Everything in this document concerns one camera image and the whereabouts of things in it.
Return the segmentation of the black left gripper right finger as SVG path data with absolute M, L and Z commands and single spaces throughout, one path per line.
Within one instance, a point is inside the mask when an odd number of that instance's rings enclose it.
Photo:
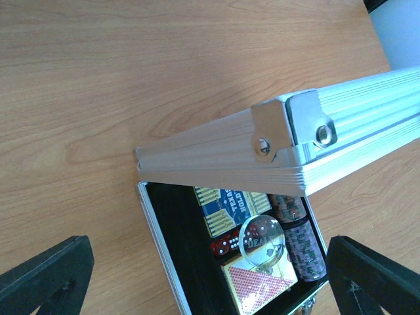
M 331 238 L 326 266 L 341 314 L 419 313 L 419 274 L 354 239 Z

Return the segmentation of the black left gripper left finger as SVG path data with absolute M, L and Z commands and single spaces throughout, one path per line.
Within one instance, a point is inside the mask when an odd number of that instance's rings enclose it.
M 2 314 L 79 314 L 95 259 L 87 236 L 71 236 L 1 275 Z

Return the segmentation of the purple poker chip tube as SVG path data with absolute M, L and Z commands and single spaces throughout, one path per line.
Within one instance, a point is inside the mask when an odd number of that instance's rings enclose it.
M 326 264 L 307 218 L 284 230 L 285 244 L 300 280 L 314 282 L 326 276 Z

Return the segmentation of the brown black poker chip stack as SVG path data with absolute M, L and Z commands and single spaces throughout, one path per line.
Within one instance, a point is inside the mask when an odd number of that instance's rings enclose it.
M 270 194 L 275 218 L 281 224 L 297 222 L 306 217 L 306 209 L 299 196 Z

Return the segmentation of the red die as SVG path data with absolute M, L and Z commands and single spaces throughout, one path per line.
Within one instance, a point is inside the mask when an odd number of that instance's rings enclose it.
M 239 246 L 239 233 L 240 232 L 238 230 L 236 230 L 236 231 L 233 231 L 233 233 L 230 233 L 227 236 L 228 245 L 229 245 L 230 250 L 232 250 L 232 251 L 238 249 L 238 246 Z
M 211 244 L 211 250 L 216 257 L 223 256 L 227 254 L 230 250 L 230 244 L 229 241 L 226 241 L 225 239 L 214 241 Z
M 260 231 L 260 226 L 255 222 L 251 222 L 245 229 L 245 236 L 248 240 L 259 239 L 261 237 Z
M 273 233 L 275 233 L 277 231 L 277 225 L 272 220 L 264 219 L 260 223 L 259 231 L 260 231 L 260 235 L 262 235 L 262 236 L 272 235 Z

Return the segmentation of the clear round tube lid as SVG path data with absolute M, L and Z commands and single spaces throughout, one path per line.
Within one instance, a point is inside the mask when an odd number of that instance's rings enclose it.
M 245 229 L 248 224 L 255 222 L 260 226 L 264 220 L 272 220 L 277 225 L 277 231 L 272 235 L 265 235 L 259 239 L 247 239 Z M 269 215 L 254 215 L 249 217 L 241 226 L 239 233 L 239 250 L 242 257 L 251 265 L 269 269 L 277 264 L 285 251 L 285 234 L 279 222 Z

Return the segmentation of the red playing card deck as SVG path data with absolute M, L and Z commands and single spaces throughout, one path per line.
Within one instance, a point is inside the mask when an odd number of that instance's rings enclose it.
M 240 314 L 255 314 L 298 282 L 287 252 L 268 271 L 241 256 L 224 263 L 221 270 Z

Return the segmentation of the aluminium poker case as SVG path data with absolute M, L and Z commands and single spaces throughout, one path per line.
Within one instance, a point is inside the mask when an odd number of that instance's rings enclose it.
M 195 187 L 299 196 L 326 266 L 313 193 L 419 138 L 419 68 L 283 94 L 137 148 L 140 202 L 181 314 L 240 314 L 214 256 Z M 312 312 L 327 274 L 255 314 Z

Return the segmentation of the blue texas holdem card deck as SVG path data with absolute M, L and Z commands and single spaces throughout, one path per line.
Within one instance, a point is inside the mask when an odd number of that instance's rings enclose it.
M 195 187 L 194 192 L 212 238 L 272 209 L 268 196 L 260 192 L 204 187 Z

